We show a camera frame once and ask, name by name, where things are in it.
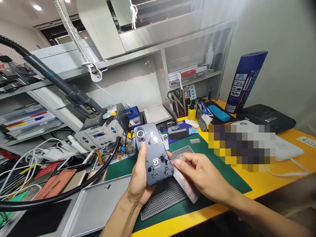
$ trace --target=ceiling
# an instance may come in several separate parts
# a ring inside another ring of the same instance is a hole
[[[77,0],[70,0],[70,3],[65,2],[69,15],[78,13],[76,3]],[[42,10],[35,10],[33,5],[40,6]],[[2,0],[0,1],[0,19],[32,27],[60,19],[60,17],[54,0]]]

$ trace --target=camera lens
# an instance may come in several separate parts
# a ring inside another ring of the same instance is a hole
[[[137,132],[137,136],[138,136],[139,138],[142,138],[143,136],[145,136],[144,131],[138,131],[138,132]]]

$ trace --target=phone back cover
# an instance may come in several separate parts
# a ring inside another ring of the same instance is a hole
[[[147,185],[152,186],[160,181],[173,176],[174,170],[167,155],[163,141],[158,133],[155,123],[140,126],[145,132]],[[140,150],[141,143],[137,138],[136,143]]]

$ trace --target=white power adapter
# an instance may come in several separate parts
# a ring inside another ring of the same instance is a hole
[[[49,161],[60,160],[61,157],[63,156],[63,152],[58,148],[51,148],[49,150],[46,149],[43,152],[45,152],[45,154],[42,156],[42,158],[47,159]]]
[[[71,146],[70,142],[62,142],[62,147],[45,149],[42,158],[49,161],[66,160],[71,156],[79,154],[79,152]]]

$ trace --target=white bottle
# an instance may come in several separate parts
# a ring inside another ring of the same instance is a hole
[[[212,64],[213,63],[213,42],[210,43],[210,46],[208,47],[208,50],[205,54],[205,64]]]
[[[69,135],[67,137],[69,139],[69,141],[71,142],[71,146],[73,148],[75,148],[78,152],[80,152],[81,154],[89,152],[88,150],[86,150],[79,142],[77,139],[75,139],[73,136]]]

